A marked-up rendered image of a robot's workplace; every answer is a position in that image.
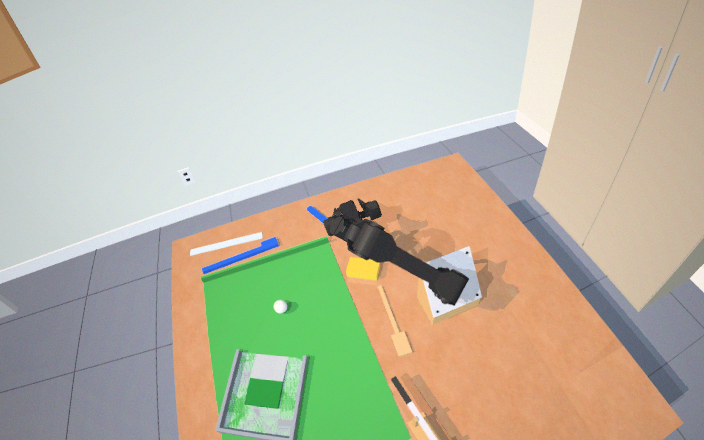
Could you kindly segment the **green putting mat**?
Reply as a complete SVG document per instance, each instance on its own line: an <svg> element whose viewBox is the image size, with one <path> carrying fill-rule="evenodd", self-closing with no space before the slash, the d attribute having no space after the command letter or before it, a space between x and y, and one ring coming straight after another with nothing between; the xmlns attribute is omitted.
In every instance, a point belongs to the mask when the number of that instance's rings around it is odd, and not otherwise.
<svg viewBox="0 0 704 440"><path fill-rule="evenodd" d="M218 414L237 349L305 355L295 440L411 439L329 243L204 282L204 300Z"/></svg>

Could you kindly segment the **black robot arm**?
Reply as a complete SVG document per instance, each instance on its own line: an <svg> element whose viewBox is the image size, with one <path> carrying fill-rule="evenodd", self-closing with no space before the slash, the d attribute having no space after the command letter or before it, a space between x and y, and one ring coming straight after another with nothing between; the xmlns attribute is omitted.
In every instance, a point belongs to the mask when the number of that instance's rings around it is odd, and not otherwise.
<svg viewBox="0 0 704 440"><path fill-rule="evenodd" d="M399 266L429 283L429 289L444 305L455 306L469 280L464 274L456 269L436 269L397 247L393 236L385 232L383 226L368 219L361 220L352 200L336 209L337 218L330 226L330 233L347 242L348 251L366 261L371 259L376 263L390 262Z"/></svg>

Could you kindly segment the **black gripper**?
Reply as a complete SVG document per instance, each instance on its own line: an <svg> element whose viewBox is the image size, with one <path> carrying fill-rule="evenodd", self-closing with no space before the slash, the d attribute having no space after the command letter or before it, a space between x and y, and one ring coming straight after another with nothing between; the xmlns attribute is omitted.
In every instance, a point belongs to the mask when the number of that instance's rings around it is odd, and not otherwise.
<svg viewBox="0 0 704 440"><path fill-rule="evenodd" d="M361 220L363 220L363 218L370 216L370 219L372 221L372 220L375 220L375 219L380 218L382 216L379 204L376 200L369 201L369 202L365 203L358 198L358 202L363 209L363 211L360 212ZM330 237L334 236L330 233L330 226L331 226L332 222L337 218L335 211L336 211L336 207L334 208L333 215L323 221L324 227Z"/></svg>

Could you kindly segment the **white flat bar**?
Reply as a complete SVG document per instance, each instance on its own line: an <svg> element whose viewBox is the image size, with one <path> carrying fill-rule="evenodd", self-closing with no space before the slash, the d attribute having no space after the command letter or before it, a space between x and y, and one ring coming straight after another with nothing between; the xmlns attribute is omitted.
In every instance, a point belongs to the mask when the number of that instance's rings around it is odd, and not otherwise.
<svg viewBox="0 0 704 440"><path fill-rule="evenodd" d="M205 246L205 247L202 246L202 247L198 247L198 248L192 249L191 252L190 252L190 256L197 255L197 254L200 254L200 253L204 253L204 252L207 252L207 251L210 251L210 250L218 250L218 249L222 249L222 248L229 247L229 246L232 246L232 245L241 244L241 243L244 243L244 242L248 242L248 241L252 241L252 240L259 240L259 239L263 239L262 233L253 234L253 235L246 236L246 237L243 237L243 236L242 236L242 237L239 237L239 238L235 238L235 239L223 241L223 242L216 243L216 244L213 244L213 245L209 245L209 246Z"/></svg>

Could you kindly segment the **white golf ball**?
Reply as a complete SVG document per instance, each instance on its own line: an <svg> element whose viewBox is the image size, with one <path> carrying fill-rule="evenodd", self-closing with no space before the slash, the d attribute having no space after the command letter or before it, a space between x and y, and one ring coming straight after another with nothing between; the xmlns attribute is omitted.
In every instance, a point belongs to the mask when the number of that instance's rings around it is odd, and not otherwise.
<svg viewBox="0 0 704 440"><path fill-rule="evenodd" d="M287 304L282 300L275 301L274 309L277 313L284 313L287 310Z"/></svg>

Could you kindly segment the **blue flat bar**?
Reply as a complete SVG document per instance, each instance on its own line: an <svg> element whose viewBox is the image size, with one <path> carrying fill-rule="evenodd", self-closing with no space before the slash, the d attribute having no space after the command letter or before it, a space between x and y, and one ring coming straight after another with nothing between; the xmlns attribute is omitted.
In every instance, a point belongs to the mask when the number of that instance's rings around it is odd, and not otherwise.
<svg viewBox="0 0 704 440"><path fill-rule="evenodd" d="M322 223L324 220L327 218L322 215L320 212L318 212L315 208L313 208L311 205L307 207L307 211L310 212L313 216L315 216L318 220L320 220Z"/></svg>
<svg viewBox="0 0 704 440"><path fill-rule="evenodd" d="M270 250L272 248L274 249L277 247L279 247L279 245L277 243L276 237L273 237L269 240L261 242L261 246L259 246L259 247L256 247L256 248L249 250L249 251L246 251L246 252L243 252L242 254L236 255L232 258L229 257L229 258L226 258L225 260L219 261L218 263L203 267L202 273L205 275L205 274L212 272L216 269L226 267L227 265L233 264L237 261L240 262L240 261L245 260L249 257L255 256L256 254L259 254L259 253L262 253L262 252L265 252L267 250Z"/></svg>

